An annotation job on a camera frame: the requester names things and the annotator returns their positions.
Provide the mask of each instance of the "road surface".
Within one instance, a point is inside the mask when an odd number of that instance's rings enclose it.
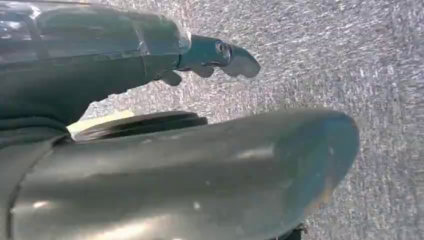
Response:
[[[151,83],[93,103],[84,119],[126,110],[188,110],[211,122],[305,106],[344,111],[360,127],[360,154],[333,203],[307,220],[305,239],[424,239],[422,0],[103,3],[175,16],[192,33],[246,47],[262,71],[253,80],[187,73],[178,87]]]

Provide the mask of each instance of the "rear wheel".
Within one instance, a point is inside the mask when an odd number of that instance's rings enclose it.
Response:
[[[166,111],[105,122],[85,129],[73,137],[76,141],[110,139],[149,134],[208,124],[206,117],[189,111]]]

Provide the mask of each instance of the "motorcycle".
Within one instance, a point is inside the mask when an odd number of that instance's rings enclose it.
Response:
[[[8,102],[25,95],[42,106],[36,117],[67,126],[110,93],[151,81],[176,86],[175,71],[208,78],[215,68],[246,78],[261,69],[242,47],[155,12],[0,1],[0,120],[22,118]],[[81,85],[78,96],[65,91]],[[329,109],[215,124],[169,111],[65,135],[27,165],[2,159],[3,238],[299,240],[302,221],[331,198],[359,148],[355,121]]]

